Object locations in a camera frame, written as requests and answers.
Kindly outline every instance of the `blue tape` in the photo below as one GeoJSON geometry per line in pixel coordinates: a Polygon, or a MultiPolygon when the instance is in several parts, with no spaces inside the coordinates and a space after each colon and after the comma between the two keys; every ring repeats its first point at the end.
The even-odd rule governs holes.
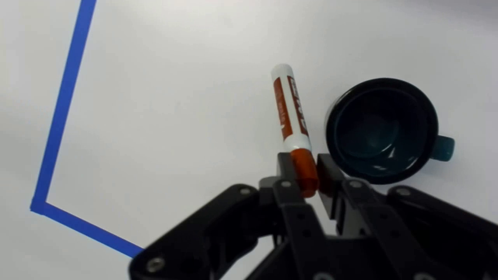
{"type": "Polygon", "coordinates": [[[48,140],[42,159],[41,173],[36,182],[36,190],[31,199],[31,211],[44,215],[53,221],[58,221],[108,247],[112,247],[128,257],[136,257],[142,249],[104,229],[100,229],[69,211],[64,211],[47,202],[53,171],[58,162],[61,141],[64,135],[64,127],[70,104],[75,93],[75,85],[78,81],[78,73],[81,67],[81,59],[87,43],[92,17],[95,11],[97,0],[81,0],[78,19],[73,31],[72,45],[66,61],[66,68],[62,75],[62,82],[59,89],[58,103],[53,112],[52,126],[48,132],[48,140]]]}

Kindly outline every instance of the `orange marker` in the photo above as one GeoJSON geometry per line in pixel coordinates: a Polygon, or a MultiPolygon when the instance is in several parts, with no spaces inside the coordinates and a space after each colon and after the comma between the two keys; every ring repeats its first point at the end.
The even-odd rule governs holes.
{"type": "Polygon", "coordinates": [[[293,157],[302,194],[310,197],[316,193],[319,180],[294,73],[290,65],[280,64],[274,67],[271,76],[274,81],[283,146],[293,157]]]}

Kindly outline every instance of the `blue tape line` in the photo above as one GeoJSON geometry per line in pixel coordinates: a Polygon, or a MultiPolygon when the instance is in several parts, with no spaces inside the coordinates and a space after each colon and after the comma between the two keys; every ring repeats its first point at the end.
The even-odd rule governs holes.
{"type": "Polygon", "coordinates": [[[72,45],[66,61],[66,68],[62,75],[62,82],[59,89],[59,96],[56,109],[53,112],[52,126],[48,132],[48,140],[42,159],[41,173],[36,182],[36,190],[31,201],[31,211],[44,215],[50,219],[55,219],[108,247],[112,247],[128,257],[136,257],[142,249],[111,232],[106,232],[69,211],[64,211],[47,202],[53,171],[58,162],[59,148],[64,135],[64,127],[70,104],[75,93],[75,85],[78,81],[78,73],[81,67],[81,59],[87,43],[92,17],[95,11],[97,0],[81,0],[78,19],[73,31],[72,45]]]}

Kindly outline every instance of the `cup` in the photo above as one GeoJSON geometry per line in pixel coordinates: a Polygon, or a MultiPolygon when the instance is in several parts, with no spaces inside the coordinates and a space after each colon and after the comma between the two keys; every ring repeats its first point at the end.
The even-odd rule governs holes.
{"type": "Polygon", "coordinates": [[[439,135],[436,109],[416,85],[391,78],[364,81],[333,106],[325,127],[338,166],[372,183],[416,174],[430,159],[448,162],[455,140],[439,135]]]}

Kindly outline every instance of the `cup handle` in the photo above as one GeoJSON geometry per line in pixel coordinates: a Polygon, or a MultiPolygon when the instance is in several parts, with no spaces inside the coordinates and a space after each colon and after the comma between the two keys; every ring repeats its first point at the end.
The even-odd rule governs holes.
{"type": "Polygon", "coordinates": [[[455,140],[450,137],[439,135],[434,141],[431,157],[441,162],[450,162],[455,151],[455,140]]]}

